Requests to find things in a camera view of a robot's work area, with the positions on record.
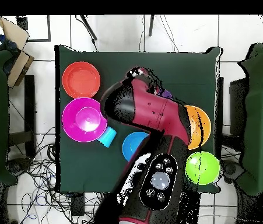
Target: white circular display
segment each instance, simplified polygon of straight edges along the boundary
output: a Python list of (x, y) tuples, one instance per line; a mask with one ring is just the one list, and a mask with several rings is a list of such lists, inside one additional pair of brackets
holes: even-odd
[(158, 190), (165, 190), (170, 184), (170, 177), (163, 172), (156, 172), (151, 179), (151, 185)]

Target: blue cup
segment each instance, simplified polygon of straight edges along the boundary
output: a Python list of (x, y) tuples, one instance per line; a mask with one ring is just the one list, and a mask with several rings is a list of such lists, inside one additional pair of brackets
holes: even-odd
[(99, 142), (101, 142), (106, 148), (109, 148), (111, 143), (112, 143), (112, 141), (114, 140), (116, 134), (117, 134), (117, 132), (114, 129), (112, 129), (111, 127), (108, 126), (106, 128), (106, 131), (97, 140)]

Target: cardboard box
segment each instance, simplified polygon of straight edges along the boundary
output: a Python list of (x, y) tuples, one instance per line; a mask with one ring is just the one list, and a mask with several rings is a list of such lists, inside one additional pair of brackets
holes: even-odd
[[(29, 33), (5, 18), (0, 17), (0, 25), (3, 28), (6, 38), (16, 43), (17, 48), (22, 51), (26, 45), (27, 39), (29, 38)], [(33, 60), (34, 58), (31, 55), (26, 54), (23, 51), (19, 54), (8, 76), (9, 87), (20, 85)]]

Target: white tile floor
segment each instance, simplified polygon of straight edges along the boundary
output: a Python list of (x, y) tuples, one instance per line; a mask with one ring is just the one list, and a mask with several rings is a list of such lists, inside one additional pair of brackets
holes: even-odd
[[(143, 51), (142, 15), (104, 15), (88, 16), (88, 22), (98, 37), (97, 49), (99, 51)], [(43, 16), (34, 16), (32, 25), (45, 33), (47, 27), (42, 24)], [(155, 16), (152, 37), (148, 36), (150, 15), (146, 15), (146, 51), (167, 52), (173, 51), (174, 46), (170, 41), (167, 31), (174, 34), (174, 41), (182, 52), (202, 53), (209, 47), (220, 46), (223, 48), (220, 63), (220, 76), (225, 78), (223, 123), (230, 124), (229, 91), (230, 82), (245, 77), (243, 70), (237, 65), (238, 61), (245, 58), (250, 45), (263, 42), (263, 17), (257, 15), (167, 15), (166, 20), (162, 15)], [(95, 51), (88, 32), (75, 16), (50, 16), (50, 42), (27, 43), (24, 51), (35, 58), (28, 75), (35, 76), (36, 84), (36, 133), (37, 140), (42, 140), (51, 127), (55, 127), (55, 67), (54, 45), (62, 44), (79, 51)], [(10, 100), (24, 116), (24, 82), (19, 87), (9, 90)], [(10, 107), (10, 131), (23, 131), (24, 122), (13, 106)], [(228, 133), (229, 128), (223, 127), (223, 132)], [(50, 130), (50, 135), (45, 136), (44, 144), (54, 142), (55, 129)], [(24, 152), (24, 145), (19, 146)], [(17, 148), (12, 148), (9, 158), (21, 157)], [(202, 194), (199, 210), (198, 224), (234, 224), (237, 212), (237, 197), (234, 185), (226, 184), (223, 179), (218, 182), (221, 192)], [(35, 189), (33, 180), (24, 174), (20, 177), (18, 185), (12, 186), (8, 195), (8, 209), (11, 219), (19, 222), (26, 216), (21, 206), (22, 196), (32, 193)], [(49, 206), (35, 205), (31, 214), (38, 214), (38, 218), (27, 218), (24, 224), (39, 224), (47, 213)], [(63, 213), (56, 209), (50, 210), (42, 224), (70, 224)]]

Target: magenta bowl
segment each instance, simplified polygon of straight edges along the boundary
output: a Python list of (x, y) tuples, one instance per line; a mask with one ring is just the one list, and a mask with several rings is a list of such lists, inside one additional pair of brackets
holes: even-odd
[(76, 142), (91, 142), (106, 130), (107, 120), (100, 112), (100, 103), (87, 97), (71, 101), (63, 110), (62, 126)]

